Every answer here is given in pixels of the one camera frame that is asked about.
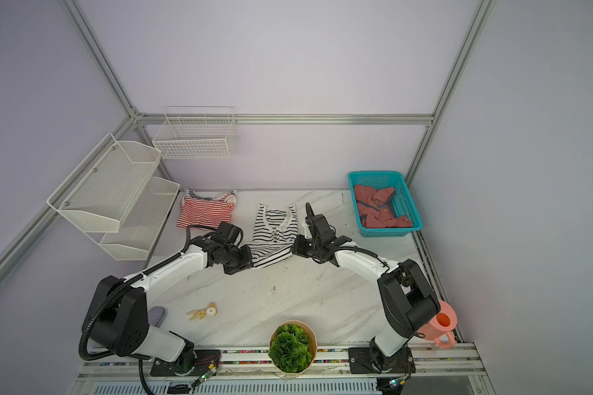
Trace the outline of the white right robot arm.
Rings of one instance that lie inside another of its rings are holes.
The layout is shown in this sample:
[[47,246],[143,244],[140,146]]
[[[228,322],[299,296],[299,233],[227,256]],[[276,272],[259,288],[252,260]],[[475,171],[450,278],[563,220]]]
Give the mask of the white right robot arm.
[[441,312],[440,301],[419,264],[411,259],[395,263],[364,249],[347,236],[338,236],[322,214],[305,206],[309,236],[298,235],[292,253],[318,264],[349,270],[377,286],[386,324],[370,340],[369,370],[392,372],[409,363],[408,343],[424,338],[421,328]]

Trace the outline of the black white striped tank top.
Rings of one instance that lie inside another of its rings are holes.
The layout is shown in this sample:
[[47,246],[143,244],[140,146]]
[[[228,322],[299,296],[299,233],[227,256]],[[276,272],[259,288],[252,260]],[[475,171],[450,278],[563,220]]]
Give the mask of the black white striped tank top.
[[267,268],[292,256],[299,232],[297,208],[258,205],[250,247],[253,268]]

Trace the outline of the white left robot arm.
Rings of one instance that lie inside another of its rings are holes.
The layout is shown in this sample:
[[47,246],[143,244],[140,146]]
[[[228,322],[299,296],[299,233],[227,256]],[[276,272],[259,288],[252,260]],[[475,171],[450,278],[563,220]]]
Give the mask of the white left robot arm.
[[78,354],[84,361],[109,356],[143,363],[159,362],[173,375],[185,376],[201,365],[190,340],[149,322],[153,302],[182,281],[214,265],[227,275],[251,268],[250,248],[241,228],[228,222],[207,227],[205,235],[185,230],[181,251],[127,277],[108,276],[95,289],[82,324]]

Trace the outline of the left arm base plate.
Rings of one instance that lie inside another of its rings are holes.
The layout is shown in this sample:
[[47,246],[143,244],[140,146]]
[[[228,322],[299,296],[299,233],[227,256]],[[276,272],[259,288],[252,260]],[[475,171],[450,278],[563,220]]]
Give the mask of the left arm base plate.
[[209,370],[209,365],[218,366],[222,352],[217,349],[183,352],[175,361],[156,359],[151,368],[152,377],[199,377]]

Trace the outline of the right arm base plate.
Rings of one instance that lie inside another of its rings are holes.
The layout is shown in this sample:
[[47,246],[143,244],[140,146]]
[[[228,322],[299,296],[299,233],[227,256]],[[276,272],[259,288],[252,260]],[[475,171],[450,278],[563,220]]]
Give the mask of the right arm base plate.
[[408,347],[402,347],[392,356],[385,356],[376,347],[351,347],[349,367],[353,375],[410,375],[416,372],[413,354]]

